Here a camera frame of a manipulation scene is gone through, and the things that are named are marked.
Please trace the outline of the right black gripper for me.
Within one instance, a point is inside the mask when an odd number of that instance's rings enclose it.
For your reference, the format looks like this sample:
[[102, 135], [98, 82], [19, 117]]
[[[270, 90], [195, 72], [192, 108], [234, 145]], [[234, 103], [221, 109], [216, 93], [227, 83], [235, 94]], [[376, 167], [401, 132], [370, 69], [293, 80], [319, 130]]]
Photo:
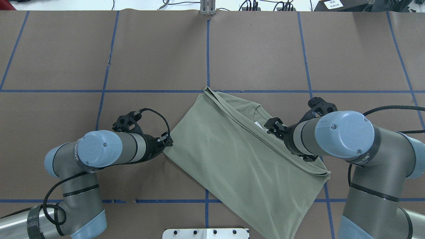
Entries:
[[299, 124], [284, 126], [280, 118], [270, 118], [264, 124], [264, 128], [268, 132], [279, 132], [280, 139], [284, 141], [285, 146], [291, 154], [301, 157], [305, 162], [314, 162], [318, 158], [317, 155], [309, 155], [300, 151], [294, 140], [294, 132]]

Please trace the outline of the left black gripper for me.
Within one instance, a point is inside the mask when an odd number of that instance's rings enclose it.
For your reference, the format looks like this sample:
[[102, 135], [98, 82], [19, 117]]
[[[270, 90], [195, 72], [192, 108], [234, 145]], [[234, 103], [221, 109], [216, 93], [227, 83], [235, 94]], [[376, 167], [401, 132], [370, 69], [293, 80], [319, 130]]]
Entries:
[[149, 161], [159, 154], [161, 154], [165, 148], [173, 146], [173, 139], [170, 136], [170, 132], [164, 132], [161, 137], [153, 137], [148, 134], [143, 136], [146, 143], [146, 151], [143, 155], [143, 162]]

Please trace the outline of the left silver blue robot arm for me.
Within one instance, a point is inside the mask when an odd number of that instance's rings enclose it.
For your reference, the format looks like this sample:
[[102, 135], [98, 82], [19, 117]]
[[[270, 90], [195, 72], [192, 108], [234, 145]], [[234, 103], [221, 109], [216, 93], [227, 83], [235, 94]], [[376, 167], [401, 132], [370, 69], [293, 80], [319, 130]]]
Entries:
[[91, 131], [50, 150], [44, 166], [56, 183], [42, 204], [1, 218], [2, 239], [92, 239], [107, 228], [97, 172], [145, 162], [172, 146], [169, 133]]

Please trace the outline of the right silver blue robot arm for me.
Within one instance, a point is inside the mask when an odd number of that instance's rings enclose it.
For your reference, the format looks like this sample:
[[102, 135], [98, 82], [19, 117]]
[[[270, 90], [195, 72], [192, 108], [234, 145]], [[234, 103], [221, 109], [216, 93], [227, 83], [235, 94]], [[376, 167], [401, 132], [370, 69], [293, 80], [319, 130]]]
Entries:
[[291, 126], [270, 118], [264, 127], [307, 162], [334, 156], [355, 167], [338, 238], [424, 238], [424, 214], [400, 206], [405, 180], [424, 174], [423, 142], [378, 127], [355, 111], [326, 113]]

